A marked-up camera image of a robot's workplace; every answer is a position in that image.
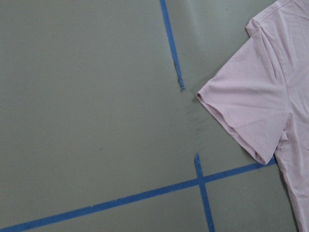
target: tape strip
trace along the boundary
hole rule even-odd
[[[199,190],[201,192],[201,196],[203,200],[205,216],[206,216],[206,220],[208,224],[208,230],[209,232],[215,232],[214,223],[213,223],[212,215],[211,215],[211,207],[210,207],[208,196],[207,196],[206,186],[205,186],[205,182],[203,179],[203,171],[202,171],[201,162],[199,160],[198,154],[195,156],[195,168],[197,171],[198,185],[199,185]]]
[[[183,83],[183,78],[182,78],[182,71],[180,69],[180,63],[179,63],[178,56],[177,56],[177,50],[176,50],[176,45],[175,45],[175,41],[174,41],[174,36],[173,36],[172,28],[171,28],[171,25],[170,25],[170,21],[169,21],[168,8],[166,6],[165,0],[160,0],[160,4],[161,4],[161,10],[162,10],[162,15],[163,15],[166,33],[168,35],[170,52],[172,53],[174,66],[175,66],[175,69],[176,69],[176,72],[177,72],[178,82],[180,84],[180,87],[182,89],[185,89],[184,83]]]
[[[224,171],[224,172],[220,172],[220,173],[216,173],[216,174],[212,174],[212,175],[208,175],[208,176],[203,177],[203,173],[201,172],[202,169],[200,167],[200,162],[199,162],[198,170],[199,170],[199,176],[202,177],[202,180],[201,180],[201,178],[189,180],[189,181],[181,182],[181,183],[178,183],[178,184],[175,184],[175,185],[166,186],[166,187],[158,188],[158,189],[155,189],[155,190],[139,193],[139,194],[136,194],[136,195],[120,198],[120,199],[115,200],[115,201],[109,201],[109,202],[105,202],[105,203],[101,203],[101,204],[96,204],[94,206],[89,206],[89,207],[69,211],[69,212],[66,212],[66,213],[63,213],[63,214],[58,214],[58,215],[54,215],[54,216],[45,217],[45,218],[41,218],[41,219],[38,219],[38,220],[30,221],[30,222],[18,224],[18,225],[15,225],[15,226],[6,227],[6,228],[3,228],[3,229],[0,229],[0,232],[21,232],[21,231],[31,230],[31,229],[34,229],[34,228],[37,228],[37,227],[46,226],[46,225],[49,225],[49,224],[65,221],[65,220],[72,219],[72,218],[77,218],[77,217],[80,217],[80,216],[84,216],[84,215],[96,213],[96,212],[99,212],[99,211],[107,210],[107,209],[110,209],[110,208],[122,206],[122,205],[125,205],[125,204],[145,200],[145,199],[148,199],[148,198],[167,194],[167,193],[170,193],[170,192],[175,192],[175,191],[179,191],[179,190],[182,190],[182,189],[191,188],[191,187],[200,185],[200,183],[203,183],[202,185],[205,186],[205,183],[208,183],[208,182],[211,182],[211,181],[219,180],[219,179],[222,179],[222,178],[227,178],[229,176],[241,174],[241,173],[244,173],[244,172],[253,171],[253,170],[256,170],[256,169],[259,169],[259,168],[263,168],[263,167],[273,165],[275,163],[276,163],[276,161],[274,159],[272,159],[267,165],[261,165],[261,164],[258,164],[258,163],[254,163],[254,164],[250,164],[250,165],[243,166],[243,167],[240,167],[240,168],[235,168],[235,169],[232,169],[232,170],[228,170],[228,171]]]
[[[80,217],[80,216],[85,216],[85,215],[88,215],[88,214],[107,210],[107,209],[110,209],[110,208],[118,207],[118,206],[121,206],[121,205],[145,200],[145,199],[155,197],[155,196],[158,196],[158,195],[162,195],[162,194],[166,194],[166,193],[169,193],[169,192],[175,192],[175,191],[178,191],[178,190],[181,190],[181,189],[190,188],[190,187],[193,187],[193,186],[196,186],[196,185],[198,185],[196,179],[189,180],[189,181],[181,182],[181,183],[178,183],[178,184],[175,184],[175,185],[171,185],[171,186],[167,186],[167,187],[163,187],[163,188],[158,188],[158,189],[155,189],[155,190],[143,192],[143,193],[132,195],[132,196],[129,196],[129,197],[120,198],[120,199],[115,200],[115,201],[96,204],[94,206],[89,206],[89,207],[85,207],[85,208],[82,208],[82,209],[69,211],[69,212],[66,212],[66,213],[63,213],[63,214],[58,214],[58,215],[54,215],[54,216],[51,216],[51,217],[45,217],[45,218],[41,218],[41,219],[38,219],[38,220],[22,223],[22,224],[19,224],[19,225],[3,228],[3,229],[0,229],[0,232],[26,231],[26,230],[34,229],[34,228],[37,228],[37,227],[46,226],[46,225],[49,225],[49,224],[53,224],[53,223],[65,221],[65,220],[68,220],[68,219],[77,218],[77,217]]]
[[[229,176],[238,175],[238,174],[253,171],[253,170],[256,170],[256,169],[268,167],[268,166],[274,165],[276,163],[277,163],[277,161],[274,158],[272,158],[267,165],[262,165],[260,163],[253,163],[253,164],[249,164],[249,165],[246,165],[246,166],[243,166],[243,167],[240,167],[240,168],[235,168],[235,169],[231,169],[231,170],[228,170],[228,171],[224,171],[224,172],[205,176],[203,178],[203,180],[204,180],[205,183],[208,183],[208,182],[219,180],[219,179],[222,179],[222,178],[227,178]]]

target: t-shirt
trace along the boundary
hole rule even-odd
[[[309,232],[309,0],[278,0],[197,98],[259,163],[275,154],[301,232]]]

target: gray surface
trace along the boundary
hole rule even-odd
[[[272,2],[168,0],[180,92],[159,1],[1,1],[0,228],[253,163],[195,93]],[[277,169],[207,184],[217,232],[294,231]],[[78,228],[207,231],[197,188],[36,230]]]

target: shirt sleeve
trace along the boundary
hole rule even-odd
[[[254,22],[250,39],[197,93],[202,105],[259,163],[267,164],[289,116],[289,98],[272,45]]]

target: blue tape line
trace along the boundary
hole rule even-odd
[[[213,223],[212,215],[211,215],[211,207],[210,207],[208,196],[207,196],[205,182],[203,179],[203,171],[202,171],[201,162],[199,160],[198,154],[195,156],[195,168],[197,171],[198,185],[199,185],[199,190],[201,192],[201,196],[203,200],[205,216],[206,216],[206,220],[208,224],[208,230],[209,232],[215,232],[214,223]]]
[[[240,167],[240,168],[235,168],[235,169],[231,169],[231,170],[228,170],[228,171],[224,171],[224,172],[205,176],[203,178],[203,180],[204,180],[205,183],[208,183],[208,182],[219,180],[219,179],[226,178],[226,177],[229,177],[229,176],[238,175],[238,174],[253,171],[253,170],[256,170],[256,169],[268,167],[268,166],[274,165],[276,163],[277,163],[277,161],[275,159],[271,159],[267,165],[262,165],[260,163],[249,164],[249,165],[246,165],[246,166],[243,166],[243,167]]]
[[[200,185],[201,181],[203,183],[202,185],[205,187],[205,183],[207,183],[207,182],[215,181],[215,180],[218,180],[218,179],[226,178],[226,177],[229,177],[229,176],[237,175],[237,174],[248,172],[248,171],[253,171],[253,170],[256,170],[256,169],[259,169],[259,168],[263,168],[263,167],[273,165],[275,163],[276,163],[276,161],[274,159],[272,159],[267,165],[261,165],[261,164],[258,164],[258,163],[250,164],[250,165],[247,165],[247,166],[235,168],[235,169],[228,170],[228,171],[225,171],[225,172],[208,175],[208,176],[203,177],[202,180],[201,179],[189,180],[189,181],[185,181],[185,182],[178,183],[178,184],[175,184],[175,185],[166,186],[166,187],[158,188],[158,189],[155,189],[155,190],[151,190],[151,191],[139,193],[139,194],[136,194],[136,195],[132,195],[132,196],[129,196],[129,197],[120,198],[120,199],[115,200],[115,201],[105,202],[105,203],[97,204],[97,205],[94,205],[94,206],[89,206],[89,207],[69,211],[69,212],[66,212],[66,213],[63,213],[63,214],[58,214],[58,215],[54,215],[54,216],[45,217],[45,218],[41,218],[41,219],[38,219],[38,220],[30,221],[30,222],[18,224],[18,225],[15,225],[15,226],[6,227],[6,228],[3,228],[3,229],[0,229],[0,232],[20,232],[20,231],[26,231],[26,230],[34,229],[34,228],[41,227],[41,226],[46,226],[46,225],[49,225],[49,224],[65,221],[65,220],[72,219],[72,218],[77,218],[77,217],[80,217],[80,216],[96,213],[96,212],[99,212],[99,211],[103,211],[103,210],[107,210],[107,209],[110,209],[110,208],[122,206],[122,205],[125,205],[125,204],[145,200],[145,199],[152,198],[152,197],[159,196],[159,195],[163,195],[163,194],[166,194],[166,193],[175,192],[175,191],[178,191],[178,190],[194,187],[194,186]]]
[[[77,218],[77,217],[80,217],[80,216],[85,216],[85,215],[88,215],[88,214],[107,210],[107,209],[114,208],[114,207],[117,207],[117,206],[129,204],[129,203],[133,203],[133,202],[137,202],[137,201],[141,201],[141,200],[145,200],[145,199],[155,197],[155,196],[158,196],[158,195],[162,195],[162,194],[166,194],[166,193],[169,193],[169,192],[175,192],[175,191],[178,191],[178,190],[181,190],[181,189],[190,188],[190,187],[193,187],[193,186],[196,186],[196,185],[198,185],[197,179],[189,180],[189,181],[185,181],[185,182],[178,183],[178,184],[175,184],[175,185],[171,185],[171,186],[167,186],[167,187],[163,187],[163,188],[158,188],[158,189],[155,189],[155,190],[139,193],[139,194],[132,195],[132,196],[129,196],[129,197],[120,198],[120,199],[115,200],[115,201],[96,204],[94,206],[89,206],[89,207],[85,207],[85,208],[82,208],[82,209],[77,209],[77,210],[69,211],[69,212],[66,212],[66,213],[54,215],[54,216],[51,216],[51,217],[45,217],[45,218],[41,218],[41,219],[38,219],[38,220],[34,220],[34,221],[18,224],[18,225],[15,225],[15,226],[3,228],[3,229],[0,229],[0,232],[26,231],[26,230],[34,229],[34,228],[37,228],[37,227],[46,226],[46,225],[49,225],[49,224],[65,221],[65,220],[68,220],[68,219]]]
[[[177,72],[178,82],[180,84],[180,87],[182,89],[185,89],[184,83],[183,83],[183,78],[182,78],[182,71],[180,69],[180,63],[179,63],[178,56],[177,56],[177,50],[176,50],[176,45],[175,45],[175,41],[174,41],[174,36],[173,36],[172,28],[171,28],[171,25],[170,25],[170,21],[169,21],[168,8],[166,6],[165,0],[160,0],[160,4],[161,4],[162,15],[163,15],[166,33],[168,35],[170,52],[172,53],[174,66],[175,66],[175,69],[176,69],[176,72]]]

